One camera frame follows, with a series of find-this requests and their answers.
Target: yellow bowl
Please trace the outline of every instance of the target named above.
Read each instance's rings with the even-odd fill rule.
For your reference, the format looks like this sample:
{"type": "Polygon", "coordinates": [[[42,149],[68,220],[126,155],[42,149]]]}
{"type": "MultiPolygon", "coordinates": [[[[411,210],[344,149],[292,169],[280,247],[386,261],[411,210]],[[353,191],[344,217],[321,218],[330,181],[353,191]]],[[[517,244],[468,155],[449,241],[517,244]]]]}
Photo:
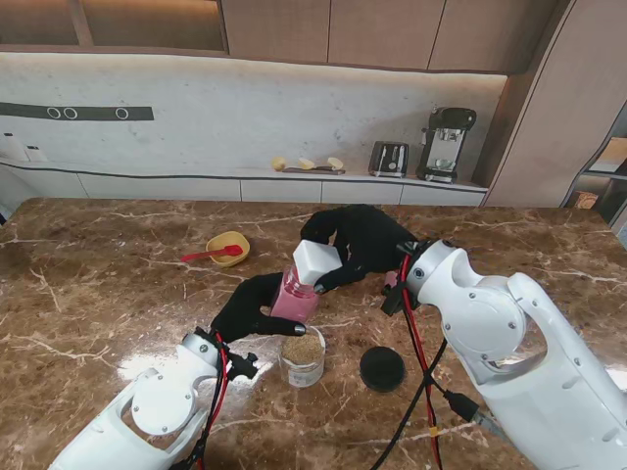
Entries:
{"type": "Polygon", "coordinates": [[[211,252],[213,250],[221,250],[228,245],[239,245],[242,247],[244,253],[238,255],[237,257],[228,257],[226,255],[210,257],[219,267],[234,266],[238,262],[243,261],[251,252],[251,244],[248,243],[246,237],[239,232],[224,232],[212,238],[209,242],[207,242],[207,251],[211,252]]]}

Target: brown marble surface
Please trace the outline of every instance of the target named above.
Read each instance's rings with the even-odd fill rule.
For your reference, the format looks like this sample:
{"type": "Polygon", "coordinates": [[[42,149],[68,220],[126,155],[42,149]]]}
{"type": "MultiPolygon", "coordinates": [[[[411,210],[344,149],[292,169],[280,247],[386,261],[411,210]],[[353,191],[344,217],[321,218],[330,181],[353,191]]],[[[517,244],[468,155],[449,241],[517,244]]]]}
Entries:
{"type": "MultiPolygon", "coordinates": [[[[43,469],[136,374],[173,361],[174,346],[208,325],[235,286],[282,270],[299,230],[320,205],[31,200],[0,229],[0,461],[43,469]],[[206,241],[238,230],[243,263],[184,265],[206,241]]],[[[591,211],[386,208],[417,236],[452,239],[485,274],[536,278],[591,349],[627,388],[627,253],[591,211]]],[[[281,381],[280,338],[234,344],[260,358],[254,382],[238,379],[207,450],[212,469],[369,468],[396,429],[419,374],[403,318],[379,310],[382,275],[322,298],[312,324],[328,346],[325,373],[296,390],[281,381]],[[395,393],[368,390],[359,360],[386,345],[409,371],[395,393]]],[[[427,354],[442,338],[433,309],[418,314],[427,354]]],[[[477,398],[453,353],[436,376],[477,398]]],[[[209,396],[212,386],[202,388],[209,396]]],[[[434,394],[445,468],[532,468],[498,438],[462,424],[434,394]]],[[[435,469],[424,403],[384,468],[435,469]]]]}

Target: pink bottle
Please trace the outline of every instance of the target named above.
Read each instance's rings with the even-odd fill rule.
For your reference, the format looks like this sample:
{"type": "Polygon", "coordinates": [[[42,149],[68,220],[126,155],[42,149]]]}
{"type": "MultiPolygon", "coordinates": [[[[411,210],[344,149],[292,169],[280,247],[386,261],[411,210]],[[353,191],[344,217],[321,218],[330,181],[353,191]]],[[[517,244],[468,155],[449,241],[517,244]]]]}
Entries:
{"type": "Polygon", "coordinates": [[[283,273],[270,316],[306,323],[314,315],[317,302],[318,295],[314,292],[314,286],[299,281],[296,265],[293,264],[283,273]]]}

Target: upper cabinet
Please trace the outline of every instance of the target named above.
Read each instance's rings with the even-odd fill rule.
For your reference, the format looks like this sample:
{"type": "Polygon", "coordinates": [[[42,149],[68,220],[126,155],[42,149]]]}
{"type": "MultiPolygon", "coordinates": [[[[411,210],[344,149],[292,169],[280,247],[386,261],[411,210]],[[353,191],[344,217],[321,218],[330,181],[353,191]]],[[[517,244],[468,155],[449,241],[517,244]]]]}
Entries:
{"type": "Polygon", "coordinates": [[[223,50],[217,2],[82,0],[96,46],[223,50]]]}
{"type": "Polygon", "coordinates": [[[333,0],[329,62],[427,69],[444,0],[333,0]]]}
{"type": "Polygon", "coordinates": [[[331,0],[222,0],[230,54],[326,62],[331,0]]]}
{"type": "Polygon", "coordinates": [[[68,1],[0,0],[0,44],[78,44],[68,1]]]}
{"type": "Polygon", "coordinates": [[[555,5],[566,1],[0,0],[0,50],[180,49],[236,59],[512,74],[527,70],[555,5]]]}
{"type": "Polygon", "coordinates": [[[556,0],[447,0],[429,69],[527,69],[556,0]]]}

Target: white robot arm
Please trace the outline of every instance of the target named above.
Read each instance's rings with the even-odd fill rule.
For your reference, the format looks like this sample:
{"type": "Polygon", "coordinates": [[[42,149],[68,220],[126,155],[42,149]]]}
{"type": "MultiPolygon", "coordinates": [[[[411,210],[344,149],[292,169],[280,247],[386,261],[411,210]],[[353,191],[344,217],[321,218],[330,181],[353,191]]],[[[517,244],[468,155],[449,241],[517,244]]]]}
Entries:
{"type": "Polygon", "coordinates": [[[439,308],[444,335],[512,443],[542,470],[627,469],[627,399],[529,276],[481,276],[438,241],[415,255],[408,289],[439,308]],[[546,354],[497,365],[520,346],[527,315],[546,354]]]}
{"type": "Polygon", "coordinates": [[[148,369],[122,390],[64,448],[50,470],[167,470],[206,422],[198,410],[198,385],[217,376],[217,348],[198,334],[176,346],[178,361],[163,370],[148,369]],[[131,410],[144,433],[163,436],[181,431],[167,449],[151,446],[124,422],[131,410]]]}

